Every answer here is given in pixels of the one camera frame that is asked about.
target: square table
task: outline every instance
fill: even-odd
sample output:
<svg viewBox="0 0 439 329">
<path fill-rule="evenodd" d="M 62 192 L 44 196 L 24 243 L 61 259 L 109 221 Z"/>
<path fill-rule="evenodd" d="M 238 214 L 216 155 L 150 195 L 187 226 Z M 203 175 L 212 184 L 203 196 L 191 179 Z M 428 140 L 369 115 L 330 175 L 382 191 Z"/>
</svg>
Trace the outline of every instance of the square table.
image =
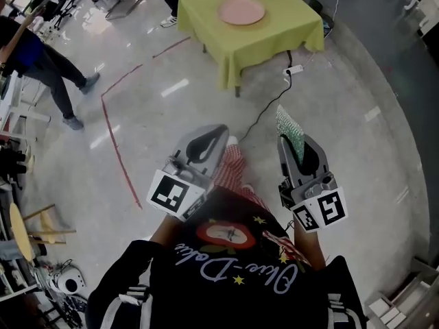
<svg viewBox="0 0 439 329">
<path fill-rule="evenodd" d="M 322 51 L 323 22 L 302 0 L 257 0 L 265 16 L 252 25 L 230 25 L 218 17 L 224 0 L 180 0 L 178 29 L 204 44 L 219 65 L 218 86 L 238 87 L 241 70 L 262 63 L 303 42 L 310 51 Z"/>
</svg>

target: tablecloth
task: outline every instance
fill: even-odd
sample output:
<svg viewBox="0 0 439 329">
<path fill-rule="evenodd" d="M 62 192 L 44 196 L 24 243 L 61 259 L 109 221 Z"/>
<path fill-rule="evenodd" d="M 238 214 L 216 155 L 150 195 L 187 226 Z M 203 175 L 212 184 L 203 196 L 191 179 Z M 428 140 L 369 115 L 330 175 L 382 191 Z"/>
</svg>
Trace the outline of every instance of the tablecloth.
<svg viewBox="0 0 439 329">
<path fill-rule="evenodd" d="M 218 85 L 240 85 L 243 68 L 269 60 L 275 54 L 298 48 L 322 51 L 323 23 L 302 0 L 257 0 L 265 16 L 253 25 L 229 25 L 217 11 L 224 0 L 180 0 L 178 29 L 206 45 L 219 65 Z"/>
</svg>

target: gray pants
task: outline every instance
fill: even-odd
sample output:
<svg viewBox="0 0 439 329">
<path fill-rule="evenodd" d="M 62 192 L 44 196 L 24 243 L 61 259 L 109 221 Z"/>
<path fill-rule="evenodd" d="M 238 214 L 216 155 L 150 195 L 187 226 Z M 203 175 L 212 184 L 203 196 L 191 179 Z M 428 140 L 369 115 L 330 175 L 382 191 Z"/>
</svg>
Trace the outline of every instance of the gray pants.
<svg viewBox="0 0 439 329">
<path fill-rule="evenodd" d="M 26 77 L 39 80 L 50 88 L 52 97 L 64 118 L 73 116 L 73 108 L 63 78 L 78 88 L 85 85 L 82 73 L 63 55 L 49 45 L 44 46 L 42 56 L 24 73 Z"/>
</svg>

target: wooden stool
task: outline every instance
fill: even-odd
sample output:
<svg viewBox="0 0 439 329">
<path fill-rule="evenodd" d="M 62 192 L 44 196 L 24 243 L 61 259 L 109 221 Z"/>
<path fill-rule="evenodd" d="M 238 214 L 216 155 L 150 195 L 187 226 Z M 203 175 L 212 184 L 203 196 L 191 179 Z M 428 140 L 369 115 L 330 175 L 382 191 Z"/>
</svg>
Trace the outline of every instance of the wooden stool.
<svg viewBox="0 0 439 329">
<path fill-rule="evenodd" d="M 43 226 L 43 229 L 45 231 L 43 232 L 28 232 L 26 230 L 25 222 L 28 219 L 31 219 L 32 217 L 43 215 L 44 212 L 48 211 L 50 208 L 54 207 L 55 204 L 49 205 L 47 207 L 42 208 L 41 210 L 38 210 L 36 212 L 31 213 L 30 215 L 23 218 L 21 216 L 20 210 L 18 206 L 14 203 L 11 203 L 9 214 L 11 219 L 11 228 L 12 232 L 14 233 L 15 241 L 19 247 L 20 252 L 23 254 L 26 260 L 31 261 L 32 260 L 32 246 L 31 243 L 37 243 L 37 244 L 65 244 L 65 241 L 55 241 L 54 236 L 55 235 L 63 235 L 63 234 L 71 234 L 76 233 L 76 230 L 63 230 L 63 231 L 57 231 L 51 229 L 51 222 L 47 220 L 48 215 L 46 217 L 42 218 L 41 224 Z M 35 240 L 30 239 L 30 236 L 48 236 L 49 240 Z"/>
</svg>

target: red and white striped fabric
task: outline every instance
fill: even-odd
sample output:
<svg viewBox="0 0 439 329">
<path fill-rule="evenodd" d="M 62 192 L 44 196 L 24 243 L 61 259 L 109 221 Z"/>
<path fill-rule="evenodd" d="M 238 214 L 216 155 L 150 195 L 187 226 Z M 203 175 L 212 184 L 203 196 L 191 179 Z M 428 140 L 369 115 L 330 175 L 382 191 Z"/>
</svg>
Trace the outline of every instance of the red and white striped fabric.
<svg viewBox="0 0 439 329">
<path fill-rule="evenodd" d="M 226 148 L 219 165 L 213 177 L 214 185 L 233 191 L 268 210 L 260 197 L 257 197 L 249 188 L 242 186 L 241 179 L 246 168 L 246 161 L 238 145 L 229 145 Z"/>
</svg>

